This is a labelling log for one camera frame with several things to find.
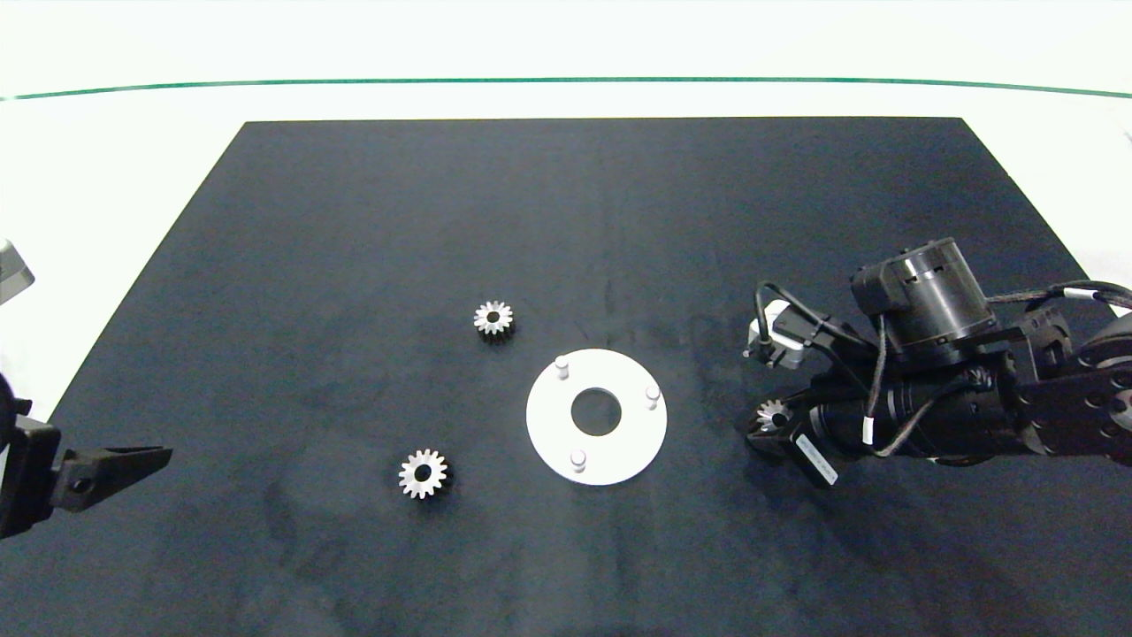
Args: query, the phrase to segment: white disc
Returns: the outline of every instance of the white disc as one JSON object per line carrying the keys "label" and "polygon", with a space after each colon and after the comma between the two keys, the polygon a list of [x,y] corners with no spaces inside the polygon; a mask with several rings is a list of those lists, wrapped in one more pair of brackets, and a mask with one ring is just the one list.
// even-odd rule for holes
{"label": "white disc", "polygon": [[[571,414],[590,389],[612,396],[621,420],[606,436],[590,436]],[[626,481],[652,463],[664,442],[664,396],[648,370],[624,354],[580,350],[559,356],[535,379],[526,399],[526,432],[542,462],[566,480],[604,485]]]}

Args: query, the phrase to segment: black cable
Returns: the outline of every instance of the black cable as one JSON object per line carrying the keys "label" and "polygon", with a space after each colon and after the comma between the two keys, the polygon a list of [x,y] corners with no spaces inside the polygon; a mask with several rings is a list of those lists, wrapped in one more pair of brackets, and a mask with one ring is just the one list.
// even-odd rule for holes
{"label": "black cable", "polygon": [[935,404],[940,401],[940,398],[941,397],[938,396],[933,396],[927,401],[927,403],[920,405],[920,408],[912,414],[911,419],[908,419],[908,422],[900,428],[900,431],[897,432],[897,436],[892,438],[889,445],[886,445],[884,449],[874,450],[873,456],[876,456],[877,458],[887,458],[900,449],[904,441],[908,440],[908,437],[912,434],[912,431],[916,430],[916,425],[919,424],[919,422],[924,419],[924,415],[927,414],[932,407],[935,407]]}
{"label": "black cable", "polygon": [[892,437],[892,440],[884,447],[884,449],[874,450],[873,455],[878,458],[887,458],[889,456],[895,454],[904,441],[908,440],[908,437],[916,431],[916,425],[924,420],[924,416],[932,410],[932,407],[935,407],[935,404],[938,403],[941,398],[971,388],[990,389],[993,382],[990,373],[983,368],[975,368],[958,375],[954,379],[937,389],[935,394],[932,395],[932,398],[928,398],[924,405],[920,405],[920,408],[912,414],[912,418],[909,419],[907,423],[900,427],[897,431],[897,436]]}
{"label": "black cable", "polygon": [[884,364],[887,362],[887,328],[884,312],[876,315],[876,338],[880,353],[876,356],[876,368],[873,370],[873,385],[868,389],[868,402],[865,403],[865,421],[861,422],[861,442],[873,445],[873,415],[876,413],[876,402],[881,397],[881,380],[884,378]]}
{"label": "black cable", "polygon": [[1075,281],[1066,281],[1064,283],[1054,283],[1045,289],[1038,290],[1019,290],[1014,292],[1006,292],[1002,294],[996,294],[987,298],[987,302],[1022,302],[1030,301],[1031,309],[1046,300],[1052,298],[1083,298],[1074,296],[1072,294],[1065,294],[1066,287],[1088,290],[1092,292],[1091,300],[1099,300],[1108,304],[1115,304],[1118,307],[1124,307],[1132,309],[1132,290],[1117,285],[1116,283],[1109,283],[1107,281],[1094,281],[1090,278],[1080,278]]}
{"label": "black cable", "polygon": [[936,465],[942,465],[944,467],[974,467],[975,465],[981,465],[986,463],[994,456],[961,456],[959,458],[932,458],[932,462]]}
{"label": "black cable", "polygon": [[801,311],[809,318],[811,321],[817,325],[820,330],[825,330],[840,339],[855,343],[868,350],[876,350],[875,345],[861,339],[860,337],[850,335],[849,333],[842,330],[841,328],[832,324],[826,324],[824,318],[822,318],[816,311],[807,307],[804,302],[798,300],[798,296],[780,287],[777,283],[772,281],[760,281],[758,286],[755,287],[755,313],[758,320],[758,345],[761,348],[766,348],[771,346],[771,332],[766,322],[766,308],[763,304],[764,287],[772,290],[774,293],[790,301],[790,303],[794,304],[798,309],[798,311]]}

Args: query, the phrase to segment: robotic arm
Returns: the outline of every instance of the robotic arm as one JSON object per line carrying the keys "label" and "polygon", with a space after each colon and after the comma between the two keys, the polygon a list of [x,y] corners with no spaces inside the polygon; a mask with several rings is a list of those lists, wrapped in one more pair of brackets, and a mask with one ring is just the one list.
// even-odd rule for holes
{"label": "robotic arm", "polygon": [[[0,239],[0,304],[35,281],[16,248]],[[28,531],[55,508],[86,510],[169,464],[163,447],[63,453],[58,429],[28,419],[32,402],[17,399],[0,376],[0,539]]]}
{"label": "robotic arm", "polygon": [[[858,307],[878,343],[774,283],[755,294],[745,356],[797,369],[813,351],[832,363],[809,388],[770,397],[747,442],[795,460],[818,487],[863,457],[909,456],[970,466],[994,456],[1106,456],[1132,466],[1132,313],[1074,347],[1053,298],[1132,308],[1132,291],[1073,281],[986,298],[953,239],[859,269]],[[762,291],[779,293],[764,305]],[[1029,302],[1011,326],[990,305]]]}

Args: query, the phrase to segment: gear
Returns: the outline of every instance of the gear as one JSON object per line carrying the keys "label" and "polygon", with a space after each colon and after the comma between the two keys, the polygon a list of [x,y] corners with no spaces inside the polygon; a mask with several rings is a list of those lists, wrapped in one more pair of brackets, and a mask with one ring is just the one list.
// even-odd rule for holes
{"label": "gear", "polygon": [[447,468],[448,465],[444,464],[444,456],[431,449],[424,451],[418,449],[417,454],[409,456],[408,463],[401,464],[401,473],[397,474],[401,476],[398,487],[405,488],[404,492],[410,498],[423,500],[444,487],[444,480],[448,477],[444,473]]}
{"label": "gear", "polygon": [[782,415],[787,420],[790,420],[790,416],[794,415],[781,401],[767,401],[758,406],[756,413],[758,414],[758,419],[756,420],[758,421],[761,431],[770,431],[779,427],[774,422],[774,416]]}
{"label": "gear", "polygon": [[515,312],[501,300],[489,300],[475,310],[473,325],[487,339],[504,339],[514,333]]}

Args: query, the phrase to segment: plate center hole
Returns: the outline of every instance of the plate center hole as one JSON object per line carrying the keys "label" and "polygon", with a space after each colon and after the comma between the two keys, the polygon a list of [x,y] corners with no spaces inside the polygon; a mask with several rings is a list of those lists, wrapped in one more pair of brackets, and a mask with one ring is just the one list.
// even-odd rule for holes
{"label": "plate center hole", "polygon": [[590,436],[606,436],[621,422],[621,404],[603,389],[577,395],[569,412],[577,429]]}

